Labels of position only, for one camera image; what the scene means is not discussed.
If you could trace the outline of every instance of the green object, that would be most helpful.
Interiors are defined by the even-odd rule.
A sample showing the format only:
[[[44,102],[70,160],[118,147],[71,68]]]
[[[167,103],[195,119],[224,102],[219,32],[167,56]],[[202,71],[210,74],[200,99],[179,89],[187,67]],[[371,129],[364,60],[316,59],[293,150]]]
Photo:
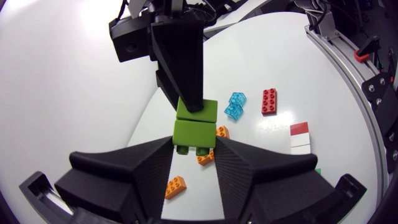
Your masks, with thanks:
[[[188,146],[177,146],[177,153],[180,155],[188,155]]]
[[[188,121],[202,121],[202,122],[217,122],[217,101],[215,100],[203,100],[203,109],[191,113],[187,110],[181,97],[178,99],[177,105],[177,119],[188,120]]]
[[[216,146],[216,124],[175,120],[173,144],[214,148]]]
[[[209,148],[197,147],[197,156],[207,156],[210,153]]]

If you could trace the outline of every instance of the white table surface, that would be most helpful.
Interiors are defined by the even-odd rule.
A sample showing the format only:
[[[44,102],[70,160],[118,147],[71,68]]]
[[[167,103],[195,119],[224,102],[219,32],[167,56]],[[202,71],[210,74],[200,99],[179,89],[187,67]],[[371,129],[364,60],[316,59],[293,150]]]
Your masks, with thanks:
[[[204,43],[204,98],[218,100],[217,126],[231,139],[290,154],[290,125],[308,121],[317,168],[332,186],[349,173],[368,191],[343,223],[366,223],[376,208],[376,158],[360,108],[335,67],[307,38],[303,14],[279,12],[235,24]],[[262,90],[276,88],[277,114],[261,114]],[[247,102],[238,121],[223,113],[232,92]],[[172,135],[175,111],[158,89],[129,146]],[[169,178],[187,190],[165,201],[163,218],[223,218],[214,164],[196,164],[194,152],[176,153]]]
[[[220,16],[220,18],[217,19],[217,23],[211,27],[205,28],[204,32],[226,28],[237,22],[240,22],[250,13],[254,12],[256,9],[259,9],[269,1],[270,0],[248,0],[237,10]]]
[[[121,1],[7,0],[0,12],[0,190],[21,223],[44,223],[18,186],[50,183],[69,153],[125,147],[156,91],[148,57],[119,63],[108,22]]]

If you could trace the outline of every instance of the clear blue brick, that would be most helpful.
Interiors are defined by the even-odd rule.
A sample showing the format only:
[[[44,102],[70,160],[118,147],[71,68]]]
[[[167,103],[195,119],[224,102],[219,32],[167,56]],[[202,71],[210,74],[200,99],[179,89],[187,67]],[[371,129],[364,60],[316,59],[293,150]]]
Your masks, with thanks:
[[[243,93],[232,93],[229,103],[236,103],[243,107],[244,102],[246,102],[246,97]]]
[[[236,121],[242,115],[243,109],[236,103],[230,103],[228,107],[224,110],[224,113],[226,113],[230,118]]]

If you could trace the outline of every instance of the green lego brick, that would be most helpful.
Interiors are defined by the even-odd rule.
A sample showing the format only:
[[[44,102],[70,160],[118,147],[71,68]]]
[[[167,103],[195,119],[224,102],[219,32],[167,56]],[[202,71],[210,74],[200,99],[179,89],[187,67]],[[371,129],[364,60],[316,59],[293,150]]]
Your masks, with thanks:
[[[215,123],[175,120],[173,144],[214,148],[216,146],[215,130]]]
[[[203,100],[203,109],[191,113],[180,97],[177,105],[177,119],[215,123],[217,122],[217,101]]]

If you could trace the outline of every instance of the orange lego brick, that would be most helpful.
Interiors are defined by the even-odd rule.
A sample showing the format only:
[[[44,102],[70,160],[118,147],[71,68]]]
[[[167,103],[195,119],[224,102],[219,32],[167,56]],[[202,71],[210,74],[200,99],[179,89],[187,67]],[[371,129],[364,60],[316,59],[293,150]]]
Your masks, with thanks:
[[[218,127],[216,129],[216,135],[219,136],[219,137],[223,137],[223,138],[228,138],[229,139],[229,132],[228,132],[228,129],[226,129],[225,126]]]
[[[211,162],[210,155],[206,155],[206,156],[197,156],[197,162],[198,162],[200,165],[202,165],[202,166],[206,165],[207,163]]]
[[[210,156],[211,161],[214,161],[214,152],[213,152],[213,150],[210,151],[209,156]]]
[[[187,186],[185,185],[184,178],[176,176],[167,183],[166,194],[164,198],[170,200],[186,188]]]

